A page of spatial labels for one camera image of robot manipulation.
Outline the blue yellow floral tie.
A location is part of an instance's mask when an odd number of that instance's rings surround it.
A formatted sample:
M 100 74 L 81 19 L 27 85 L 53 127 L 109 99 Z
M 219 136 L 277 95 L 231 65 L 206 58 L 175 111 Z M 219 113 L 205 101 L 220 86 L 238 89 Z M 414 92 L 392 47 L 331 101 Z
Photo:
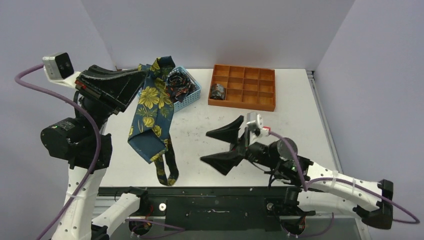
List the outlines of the blue yellow floral tie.
M 173 186 L 179 177 L 170 135 L 174 104 L 166 91 L 166 78 L 175 67 L 171 56 L 139 65 L 144 80 L 127 139 L 143 160 L 155 165 L 163 186 Z

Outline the orange wooden compartment tray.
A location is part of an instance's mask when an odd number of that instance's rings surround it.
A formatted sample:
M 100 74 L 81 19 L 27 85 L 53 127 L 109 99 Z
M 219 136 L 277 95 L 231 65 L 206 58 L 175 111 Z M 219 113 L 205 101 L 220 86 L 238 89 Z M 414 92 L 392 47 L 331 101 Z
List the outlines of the orange wooden compartment tray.
M 221 84 L 226 88 L 225 100 L 210 99 L 212 84 Z M 275 70 L 249 66 L 214 65 L 208 104 L 273 112 L 276 108 Z

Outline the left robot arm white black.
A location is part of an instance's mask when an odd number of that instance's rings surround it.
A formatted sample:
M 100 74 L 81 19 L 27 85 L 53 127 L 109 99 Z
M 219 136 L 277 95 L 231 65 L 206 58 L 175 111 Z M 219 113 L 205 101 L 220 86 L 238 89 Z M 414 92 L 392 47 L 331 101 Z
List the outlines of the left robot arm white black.
M 68 162 L 68 185 L 64 211 L 60 213 L 54 240 L 108 240 L 132 215 L 144 215 L 150 207 L 148 192 L 125 188 L 117 202 L 93 217 L 100 183 L 110 165 L 112 137 L 101 129 L 112 115 L 124 112 L 144 84 L 139 69 L 112 71 L 92 65 L 83 72 L 55 76 L 52 83 L 75 89 L 75 117 L 65 118 L 41 131 L 41 141 L 50 156 Z

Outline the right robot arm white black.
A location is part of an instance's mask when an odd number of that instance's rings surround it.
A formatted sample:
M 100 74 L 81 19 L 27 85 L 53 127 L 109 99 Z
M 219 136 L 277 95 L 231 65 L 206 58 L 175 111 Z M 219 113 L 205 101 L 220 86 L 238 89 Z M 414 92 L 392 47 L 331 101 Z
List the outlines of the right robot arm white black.
M 389 180 L 367 181 L 331 170 L 300 156 L 296 143 L 264 126 L 262 117 L 251 112 L 233 122 L 206 132 L 206 136 L 229 144 L 226 152 L 202 156 L 200 160 L 227 175 L 243 160 L 267 167 L 271 181 L 293 187 L 282 207 L 290 215 L 329 212 L 361 220 L 365 225 L 392 227 L 394 184 Z

